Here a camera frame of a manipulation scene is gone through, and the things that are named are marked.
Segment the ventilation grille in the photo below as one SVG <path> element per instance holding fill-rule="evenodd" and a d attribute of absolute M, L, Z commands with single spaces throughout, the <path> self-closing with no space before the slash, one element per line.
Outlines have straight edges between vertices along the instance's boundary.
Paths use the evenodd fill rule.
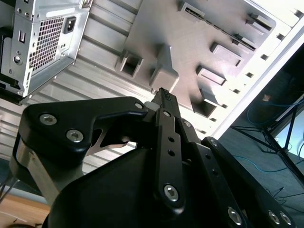
<path fill-rule="evenodd" d="M 29 55 L 33 72 L 55 60 L 63 21 L 63 17 L 41 21 L 36 51 Z"/>

